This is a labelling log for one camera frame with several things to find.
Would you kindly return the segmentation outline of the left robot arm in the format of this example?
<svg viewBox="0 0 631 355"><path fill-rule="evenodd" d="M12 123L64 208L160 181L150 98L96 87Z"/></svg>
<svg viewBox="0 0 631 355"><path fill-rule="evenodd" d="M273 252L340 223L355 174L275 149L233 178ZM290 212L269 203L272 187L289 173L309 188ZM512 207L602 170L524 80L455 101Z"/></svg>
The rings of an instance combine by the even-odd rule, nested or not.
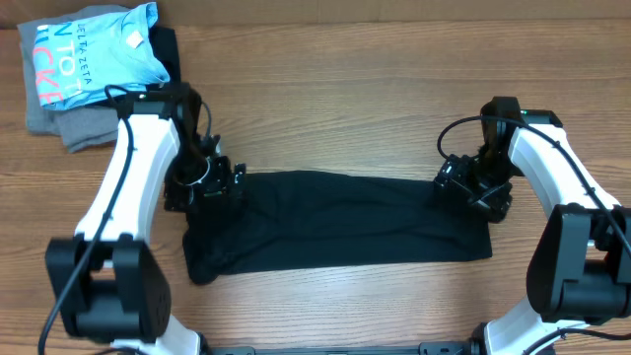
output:
<svg viewBox="0 0 631 355"><path fill-rule="evenodd" d="M245 166L199 134L209 109L187 83L147 91L105 87L118 116L116 145L101 187L70 239L49 242L44 260L55 296L36 346L44 353L61 320L68 335L105 344L107 354L207 354L206 338L172 313L166 276L150 250L157 203L195 213L242 197Z"/></svg>

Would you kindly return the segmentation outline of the black t-shirt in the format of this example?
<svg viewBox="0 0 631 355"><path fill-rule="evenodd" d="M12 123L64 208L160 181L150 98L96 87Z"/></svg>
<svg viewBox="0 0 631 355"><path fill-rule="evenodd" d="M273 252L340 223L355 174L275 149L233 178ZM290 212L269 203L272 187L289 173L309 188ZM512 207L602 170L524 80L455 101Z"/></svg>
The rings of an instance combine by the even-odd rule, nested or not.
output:
<svg viewBox="0 0 631 355"><path fill-rule="evenodd" d="M426 180L293 171L252 174L187 216L190 280L302 268L465 262L492 255L487 221Z"/></svg>

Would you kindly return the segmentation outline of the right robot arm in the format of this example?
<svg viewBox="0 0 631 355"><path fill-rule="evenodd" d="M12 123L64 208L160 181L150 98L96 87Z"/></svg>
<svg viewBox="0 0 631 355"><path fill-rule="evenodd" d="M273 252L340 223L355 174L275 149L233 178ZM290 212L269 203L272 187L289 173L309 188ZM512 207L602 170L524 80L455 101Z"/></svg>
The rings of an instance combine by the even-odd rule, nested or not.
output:
<svg viewBox="0 0 631 355"><path fill-rule="evenodd" d="M484 143L472 157L448 155L434 179L443 206L492 223L507 215L513 177L524 177L547 218L526 272L526 295L465 341L426 342L422 354L552 354L572 334L627 341L599 326L630 315L630 211L573 152L551 110L495 97L475 120Z"/></svg>

